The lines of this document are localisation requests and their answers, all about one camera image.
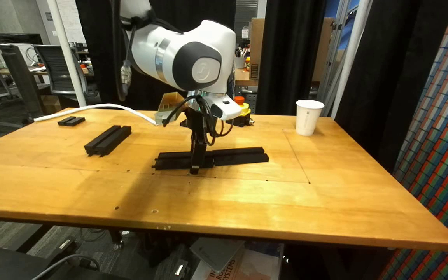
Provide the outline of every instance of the white pole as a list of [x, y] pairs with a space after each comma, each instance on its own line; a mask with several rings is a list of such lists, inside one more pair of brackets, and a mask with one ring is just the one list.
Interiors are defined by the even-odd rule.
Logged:
[[362, 32], [366, 26], [366, 20], [368, 19], [369, 10], [371, 9], [372, 0], [361, 0], [359, 2], [359, 8], [357, 9], [357, 14], [355, 16], [355, 21], [353, 23], [352, 34], [350, 35], [350, 40], [348, 41], [345, 57], [345, 63], [343, 64], [343, 69], [341, 70], [340, 82], [338, 85], [338, 90], [336, 91], [336, 98], [333, 104], [333, 111], [331, 113], [331, 118], [336, 117], [336, 112], [338, 111], [338, 106], [340, 106], [341, 96], [343, 96], [343, 91], [347, 85], [348, 75], [350, 75], [350, 69], [352, 69], [352, 64], [354, 63], [355, 54], [357, 53], [357, 48], [359, 42], [361, 41]]
[[79, 75], [77, 74], [77, 69], [75, 68], [75, 58], [72, 56], [72, 52], [70, 50], [67, 34], [65, 33], [65, 27], [62, 22], [62, 16], [60, 14], [60, 10], [58, 9], [58, 4], [56, 0], [48, 0], [48, 5], [53, 22], [55, 23], [56, 33], [58, 35], [58, 39], [60, 40], [60, 45], [62, 46], [63, 55], [65, 57], [65, 62], [67, 63], [67, 68], [72, 80], [73, 90], [77, 96], [77, 101], [79, 102], [80, 107], [85, 106], [86, 99], [82, 93], [81, 81], [79, 79]]

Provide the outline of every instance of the floor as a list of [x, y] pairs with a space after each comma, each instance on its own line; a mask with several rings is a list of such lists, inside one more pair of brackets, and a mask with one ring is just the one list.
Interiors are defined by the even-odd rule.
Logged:
[[[0, 106], [0, 121], [21, 124], [25, 119], [25, 107], [21, 102]], [[11, 133], [14, 129], [0, 127], [0, 137]], [[8, 247], [12, 240], [22, 232], [28, 224], [0, 222], [0, 246]], [[53, 227], [29, 252], [28, 254], [48, 257], [49, 254], [59, 246], [64, 239], [69, 236], [75, 237], [76, 241], [82, 243], [78, 253], [91, 256], [98, 260], [101, 271], [112, 273], [131, 280], [138, 279], [164, 279], [164, 265], [158, 268], [149, 268], [147, 260], [138, 253], [140, 240], [134, 233], [124, 235], [122, 240], [124, 247], [121, 250], [114, 250], [108, 232], [94, 232], [78, 227]]]

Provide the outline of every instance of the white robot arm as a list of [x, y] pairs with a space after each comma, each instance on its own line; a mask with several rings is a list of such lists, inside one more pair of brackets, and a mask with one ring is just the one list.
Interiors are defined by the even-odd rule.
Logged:
[[[150, 10], [148, 0], [122, 0], [120, 16], [124, 22], [136, 16], [147, 18]], [[226, 92], [233, 69], [235, 38], [234, 31], [213, 21], [202, 21], [183, 34], [148, 24], [130, 38], [131, 64], [172, 87], [196, 91], [215, 117], [234, 119], [242, 109]]]

